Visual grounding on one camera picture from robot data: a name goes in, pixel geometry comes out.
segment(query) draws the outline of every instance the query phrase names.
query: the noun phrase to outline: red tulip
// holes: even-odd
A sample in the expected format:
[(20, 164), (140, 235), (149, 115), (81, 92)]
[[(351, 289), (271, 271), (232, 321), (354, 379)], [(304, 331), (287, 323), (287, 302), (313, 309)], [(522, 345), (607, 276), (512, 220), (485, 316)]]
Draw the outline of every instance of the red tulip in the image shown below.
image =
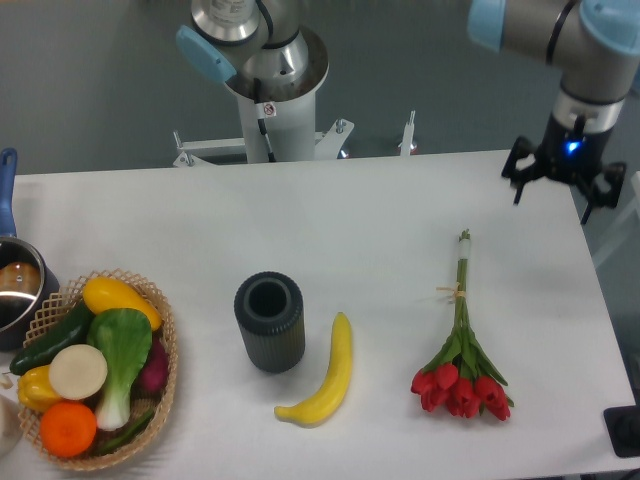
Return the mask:
[(451, 415), (472, 418), (480, 410), (480, 398), (473, 392), (473, 385), (467, 378), (459, 378), (451, 388), (447, 408)]
[(502, 385), (491, 377), (480, 377), (476, 380), (475, 393), (487, 406), (487, 410), (504, 421), (511, 416), (507, 394)]
[(433, 412), (437, 406), (446, 402), (449, 396), (449, 390), (442, 390), (436, 383), (432, 388), (422, 393), (420, 398), (422, 408), (427, 412)]
[(435, 385), (435, 381), (433, 372), (422, 373), (422, 369), (420, 369), (415, 377), (413, 377), (413, 382), (411, 382), (411, 393), (422, 395), (422, 392)]
[(442, 390), (449, 390), (458, 381), (458, 369), (452, 363), (436, 368), (436, 382)]

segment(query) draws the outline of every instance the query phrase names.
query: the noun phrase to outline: cooking pot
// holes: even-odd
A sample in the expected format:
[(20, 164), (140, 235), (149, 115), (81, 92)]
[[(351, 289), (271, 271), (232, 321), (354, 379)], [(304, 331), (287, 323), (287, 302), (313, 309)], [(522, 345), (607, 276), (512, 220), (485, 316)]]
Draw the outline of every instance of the cooking pot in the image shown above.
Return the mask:
[(17, 238), (12, 199), (18, 153), (6, 148), (0, 156), (0, 351), (6, 352), (22, 347), (36, 311), (60, 284), (42, 255)]

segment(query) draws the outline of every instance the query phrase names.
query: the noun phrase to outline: blue led light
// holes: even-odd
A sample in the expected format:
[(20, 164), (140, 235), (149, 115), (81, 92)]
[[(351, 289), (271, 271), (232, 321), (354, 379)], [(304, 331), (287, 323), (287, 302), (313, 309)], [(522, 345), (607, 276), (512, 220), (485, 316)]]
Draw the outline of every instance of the blue led light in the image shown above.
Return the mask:
[(572, 155), (580, 145), (582, 145), (582, 142), (568, 142), (565, 144), (564, 148), (567, 150), (567, 155)]

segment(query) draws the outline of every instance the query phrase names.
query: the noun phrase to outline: woven basket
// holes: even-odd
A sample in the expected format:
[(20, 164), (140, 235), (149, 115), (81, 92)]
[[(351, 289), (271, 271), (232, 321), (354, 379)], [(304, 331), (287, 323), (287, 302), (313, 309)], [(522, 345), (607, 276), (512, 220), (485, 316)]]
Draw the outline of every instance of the woven basket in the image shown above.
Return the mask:
[[(19, 413), (20, 428), (22, 429), (24, 437), (38, 450), (41, 457), (67, 470), (91, 471), (112, 467), (142, 451), (151, 443), (165, 424), (169, 410), (171, 409), (171, 404), (173, 403), (173, 395), (176, 387), (178, 349), (171, 306), (154, 283), (131, 272), (122, 270), (94, 271), (91, 272), (89, 276), (83, 276), (77, 280), (70, 281), (66, 287), (61, 288), (60, 292), (53, 293), (48, 300), (45, 300), (42, 308), (36, 312), (35, 319), (31, 322), (29, 332), (27, 333), (24, 346), (27, 347), (33, 343), (36, 338), (44, 335), (51, 326), (60, 321), (82, 298), (84, 286), (89, 279), (94, 277), (113, 277), (120, 279), (133, 287), (142, 297), (156, 307), (163, 320), (160, 330), (160, 341), (169, 356), (169, 378), (167, 385), (160, 395), (150, 396), (137, 387), (133, 387), (131, 391), (131, 418), (129, 419), (129, 423), (140, 417), (149, 408), (155, 408), (155, 415), (147, 427), (130, 443), (123, 445), (111, 454), (101, 457), (92, 457), (90, 453), (92, 449), (89, 449), (88, 453), (70, 459), (51, 455), (42, 446), (42, 441), (40, 440), (39, 430), (42, 414), (21, 406)], [(120, 430), (115, 432), (98, 430), (95, 446), (99, 446), (105, 441), (118, 436), (119, 433)]]

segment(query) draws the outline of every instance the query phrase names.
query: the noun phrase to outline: banana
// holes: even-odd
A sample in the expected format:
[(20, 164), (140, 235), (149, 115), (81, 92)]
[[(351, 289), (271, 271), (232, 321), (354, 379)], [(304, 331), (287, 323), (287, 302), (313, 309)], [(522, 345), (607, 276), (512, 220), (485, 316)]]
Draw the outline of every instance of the banana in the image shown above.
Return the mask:
[(352, 365), (351, 324), (347, 316), (340, 312), (333, 321), (329, 368), (322, 386), (293, 407), (275, 407), (276, 417), (304, 427), (312, 427), (326, 420), (337, 410), (347, 393)]

